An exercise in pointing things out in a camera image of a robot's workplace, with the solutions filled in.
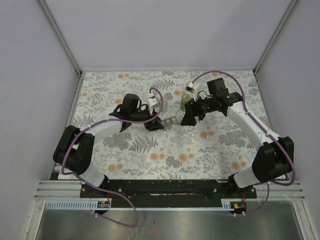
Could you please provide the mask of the grey weekly pill organizer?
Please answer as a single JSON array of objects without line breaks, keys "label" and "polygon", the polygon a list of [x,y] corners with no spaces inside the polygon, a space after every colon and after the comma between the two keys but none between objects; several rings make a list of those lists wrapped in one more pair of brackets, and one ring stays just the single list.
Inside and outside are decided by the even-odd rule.
[{"label": "grey weekly pill organizer", "polygon": [[175,116],[164,118],[160,122],[161,122],[161,124],[163,125],[164,128],[168,128],[168,127],[170,127],[172,125],[178,125],[179,124],[179,121]]}]

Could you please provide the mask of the green pill bottle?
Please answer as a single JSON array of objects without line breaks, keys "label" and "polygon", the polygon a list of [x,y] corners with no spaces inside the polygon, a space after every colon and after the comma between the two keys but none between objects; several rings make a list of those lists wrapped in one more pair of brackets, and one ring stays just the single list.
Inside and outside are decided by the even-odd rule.
[{"label": "green pill bottle", "polygon": [[182,112],[185,112],[186,111],[186,104],[189,103],[189,101],[184,101],[182,100],[181,103],[180,103],[180,110]]}]

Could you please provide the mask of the green bottle cap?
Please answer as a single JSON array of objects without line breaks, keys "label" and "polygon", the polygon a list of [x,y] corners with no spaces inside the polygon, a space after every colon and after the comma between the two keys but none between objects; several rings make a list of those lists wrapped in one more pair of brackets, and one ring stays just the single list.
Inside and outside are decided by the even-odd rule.
[{"label": "green bottle cap", "polygon": [[192,99],[192,96],[188,93],[184,93],[182,96],[181,96],[181,102],[182,103],[187,103],[189,102],[190,100]]}]

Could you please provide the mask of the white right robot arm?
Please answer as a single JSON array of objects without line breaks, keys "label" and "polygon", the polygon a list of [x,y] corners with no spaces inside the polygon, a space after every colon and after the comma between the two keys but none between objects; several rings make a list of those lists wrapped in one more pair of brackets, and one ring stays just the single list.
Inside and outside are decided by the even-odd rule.
[{"label": "white right robot arm", "polygon": [[274,182],[285,174],[295,174],[294,143],[290,137],[280,137],[268,128],[246,107],[245,99],[237,92],[230,93],[222,78],[207,82],[209,95],[199,96],[198,86],[190,82],[186,91],[193,94],[185,103],[185,114],[181,126],[195,126],[206,114],[220,112],[237,124],[249,138],[257,153],[251,167],[228,178],[228,194],[239,198],[246,187]]}]

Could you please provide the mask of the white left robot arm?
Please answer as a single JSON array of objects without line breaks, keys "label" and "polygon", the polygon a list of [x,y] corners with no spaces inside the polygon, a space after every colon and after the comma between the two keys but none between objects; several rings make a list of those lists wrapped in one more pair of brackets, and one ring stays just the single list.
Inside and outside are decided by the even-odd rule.
[{"label": "white left robot arm", "polygon": [[144,124],[146,128],[160,125],[159,113],[163,108],[163,97],[149,93],[147,104],[142,104],[140,98],[128,93],[121,104],[105,120],[80,129],[73,125],[65,128],[53,153],[53,161],[61,165],[61,173],[69,170],[82,182],[91,186],[91,192],[98,198],[107,195],[108,177],[93,166],[92,154],[94,145],[106,137],[118,134],[132,124]]}]

